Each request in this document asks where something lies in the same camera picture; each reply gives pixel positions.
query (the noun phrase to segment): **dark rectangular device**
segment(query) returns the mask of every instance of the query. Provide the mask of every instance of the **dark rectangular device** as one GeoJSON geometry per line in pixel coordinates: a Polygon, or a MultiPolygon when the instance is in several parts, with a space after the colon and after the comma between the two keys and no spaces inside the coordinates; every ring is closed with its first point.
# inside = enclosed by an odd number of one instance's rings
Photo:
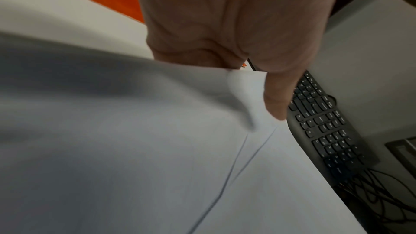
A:
{"type": "Polygon", "coordinates": [[[379,162],[309,72],[294,90],[287,123],[296,141],[332,186],[379,162]]]}

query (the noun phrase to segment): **sheet of paper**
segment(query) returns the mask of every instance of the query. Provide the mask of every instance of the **sheet of paper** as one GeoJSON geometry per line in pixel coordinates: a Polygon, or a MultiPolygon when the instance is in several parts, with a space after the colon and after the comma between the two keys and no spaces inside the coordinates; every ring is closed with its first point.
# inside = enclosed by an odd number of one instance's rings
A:
{"type": "Polygon", "coordinates": [[[363,232],[266,111],[264,73],[10,39],[2,233],[363,232]]]}

